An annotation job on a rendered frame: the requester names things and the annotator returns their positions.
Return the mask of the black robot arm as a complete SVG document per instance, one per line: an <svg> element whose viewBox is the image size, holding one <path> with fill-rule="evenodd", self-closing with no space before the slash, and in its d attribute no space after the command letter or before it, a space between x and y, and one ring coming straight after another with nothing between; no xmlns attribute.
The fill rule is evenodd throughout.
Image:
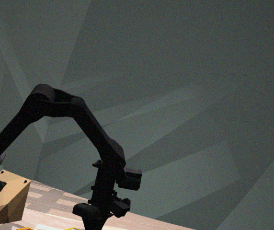
<svg viewBox="0 0 274 230"><path fill-rule="evenodd" d="M34 87L18 114L0 133L0 165L6 156L3 152L7 147L29 124L44 116L72 117L84 131L101 157L101 160L92 164L98 168L96 184L114 187L116 181L119 188L135 191L140 188L142 171L125 167L123 148L107 136L85 100L41 83ZM103 205L107 205L115 217L124 217L130 210L130 200L118 198L117 192L111 194L106 195Z"/></svg>

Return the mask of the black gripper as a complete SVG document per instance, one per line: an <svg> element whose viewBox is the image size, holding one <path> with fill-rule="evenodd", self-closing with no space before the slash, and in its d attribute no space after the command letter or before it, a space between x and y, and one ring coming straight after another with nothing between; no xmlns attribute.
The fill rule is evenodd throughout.
<svg viewBox="0 0 274 230"><path fill-rule="evenodd" d="M91 186L93 194L88 200L88 204L78 203L74 205L72 213L82 218L85 230L102 230L107 219L113 216L107 205L103 205L106 195L110 192L112 192L111 195L114 194L113 188L95 183L94 186Z"/></svg>

